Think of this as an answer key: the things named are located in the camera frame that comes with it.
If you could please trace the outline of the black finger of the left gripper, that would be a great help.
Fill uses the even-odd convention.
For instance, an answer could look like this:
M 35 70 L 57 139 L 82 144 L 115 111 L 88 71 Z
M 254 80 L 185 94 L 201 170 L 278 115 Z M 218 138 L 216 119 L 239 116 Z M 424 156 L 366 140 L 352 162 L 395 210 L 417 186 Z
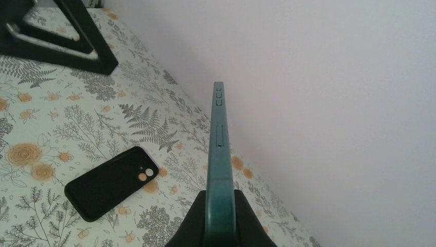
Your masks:
M 115 65 L 62 65 L 60 61 L 66 59 L 62 58 L 61 54 L 69 53 L 19 39 L 11 27 L 10 24 L 6 24 L 1 28 L 1 55 L 66 66 L 102 75 L 110 75 L 118 65 L 117 59 Z

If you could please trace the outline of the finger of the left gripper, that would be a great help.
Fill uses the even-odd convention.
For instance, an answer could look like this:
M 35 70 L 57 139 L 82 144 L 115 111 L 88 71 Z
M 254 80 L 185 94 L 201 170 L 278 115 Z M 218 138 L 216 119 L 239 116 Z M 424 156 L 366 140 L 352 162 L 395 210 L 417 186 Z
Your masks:
M 89 12 L 86 10 L 82 1 L 55 1 L 71 24 L 92 47 L 98 58 L 91 60 L 83 57 L 76 57 L 71 54 L 61 54 L 65 61 L 60 61 L 62 65 L 115 65 L 116 57 L 112 53 L 104 37 L 98 30 Z

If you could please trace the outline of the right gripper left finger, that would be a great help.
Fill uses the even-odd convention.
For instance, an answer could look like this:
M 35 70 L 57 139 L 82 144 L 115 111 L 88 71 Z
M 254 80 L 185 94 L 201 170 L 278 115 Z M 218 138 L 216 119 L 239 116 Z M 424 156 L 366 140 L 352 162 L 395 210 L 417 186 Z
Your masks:
M 165 247 L 203 247 L 206 191 L 198 193 L 180 227 Z

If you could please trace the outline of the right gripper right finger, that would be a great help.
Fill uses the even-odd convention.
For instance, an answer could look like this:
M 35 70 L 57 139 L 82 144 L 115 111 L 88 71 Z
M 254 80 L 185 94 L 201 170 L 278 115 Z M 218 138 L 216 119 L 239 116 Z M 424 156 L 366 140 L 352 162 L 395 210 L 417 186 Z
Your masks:
M 277 245 L 264 230 L 243 192 L 235 189 L 234 194 L 238 246 L 276 247 Z

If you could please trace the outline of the dark green smartphone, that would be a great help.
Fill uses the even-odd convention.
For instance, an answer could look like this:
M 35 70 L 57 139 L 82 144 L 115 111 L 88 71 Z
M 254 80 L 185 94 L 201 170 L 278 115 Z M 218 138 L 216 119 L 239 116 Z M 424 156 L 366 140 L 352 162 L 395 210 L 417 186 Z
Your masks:
M 235 195 L 223 82 L 213 85 L 205 210 L 205 246 L 237 246 Z

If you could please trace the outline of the black phone case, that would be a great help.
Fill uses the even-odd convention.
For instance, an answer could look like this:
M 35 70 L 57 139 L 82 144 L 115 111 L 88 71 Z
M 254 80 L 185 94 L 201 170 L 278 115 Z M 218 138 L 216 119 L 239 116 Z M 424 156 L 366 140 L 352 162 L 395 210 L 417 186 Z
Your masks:
M 94 222 L 158 174 L 154 160 L 135 146 L 68 182 L 64 193 L 86 222 Z

